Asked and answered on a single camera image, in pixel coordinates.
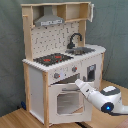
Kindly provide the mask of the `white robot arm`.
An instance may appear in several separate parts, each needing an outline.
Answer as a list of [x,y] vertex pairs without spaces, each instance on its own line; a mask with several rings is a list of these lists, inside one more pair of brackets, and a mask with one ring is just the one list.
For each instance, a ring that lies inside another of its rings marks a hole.
[[121,91],[114,86],[108,86],[101,91],[92,86],[92,82],[75,81],[85,98],[99,111],[112,116],[128,115],[128,106],[122,104]]

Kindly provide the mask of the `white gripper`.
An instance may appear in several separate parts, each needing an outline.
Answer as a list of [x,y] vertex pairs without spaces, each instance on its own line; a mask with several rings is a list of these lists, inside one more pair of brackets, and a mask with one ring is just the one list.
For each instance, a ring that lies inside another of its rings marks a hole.
[[93,82],[83,82],[82,80],[77,79],[75,81],[75,84],[80,89],[86,99],[89,99],[91,94],[95,91],[95,88],[93,87]]

